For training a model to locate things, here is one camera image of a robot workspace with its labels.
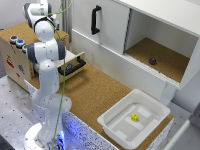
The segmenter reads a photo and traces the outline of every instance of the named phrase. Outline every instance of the black handle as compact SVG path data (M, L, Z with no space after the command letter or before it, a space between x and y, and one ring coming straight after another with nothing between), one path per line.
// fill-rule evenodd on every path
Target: black handle
M58 68L58 72L64 76L64 71L65 71L65 76L68 76L75 72L76 70L80 69L81 67L85 66L86 62L80 58L80 56L77 57L77 61L79 62L78 65L74 66L73 68L62 70L61 67Z
M101 10L101 7L97 5L96 8L94 8L92 11L92 26L91 26L92 35L100 32L100 30L96 28L96 16L97 16L96 12L99 10Z

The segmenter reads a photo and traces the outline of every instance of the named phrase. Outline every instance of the basin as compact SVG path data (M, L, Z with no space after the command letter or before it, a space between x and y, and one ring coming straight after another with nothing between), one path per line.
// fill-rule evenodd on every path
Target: basin
M169 113L169 108L135 89L97 120L122 147L136 149ZM133 114L138 115L137 121L131 119Z

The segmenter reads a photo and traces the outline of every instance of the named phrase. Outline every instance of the open cabinet compartment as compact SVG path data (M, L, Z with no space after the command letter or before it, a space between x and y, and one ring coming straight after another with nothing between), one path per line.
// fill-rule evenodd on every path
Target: open cabinet compartment
M199 70L198 37L131 9L124 55L182 88ZM156 58L156 64L149 63Z

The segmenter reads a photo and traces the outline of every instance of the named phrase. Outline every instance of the cabinet door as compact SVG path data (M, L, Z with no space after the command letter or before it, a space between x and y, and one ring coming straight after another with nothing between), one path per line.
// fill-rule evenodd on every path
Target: cabinet door
M100 32L92 35L92 11L97 5L101 7L101 10L96 12L96 28ZM128 7L112 0L74 0L73 29L97 43L122 54L129 11Z

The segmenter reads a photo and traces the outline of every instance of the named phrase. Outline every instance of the white wall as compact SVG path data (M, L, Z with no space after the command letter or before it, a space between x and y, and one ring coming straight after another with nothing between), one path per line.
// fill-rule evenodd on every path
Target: white wall
M6 29L25 21L22 7L26 3L35 3L36 0L0 0L0 29ZM52 11L58 12L61 0L49 0Z
M182 90L177 91L173 102L189 112L195 109L200 102L200 71Z

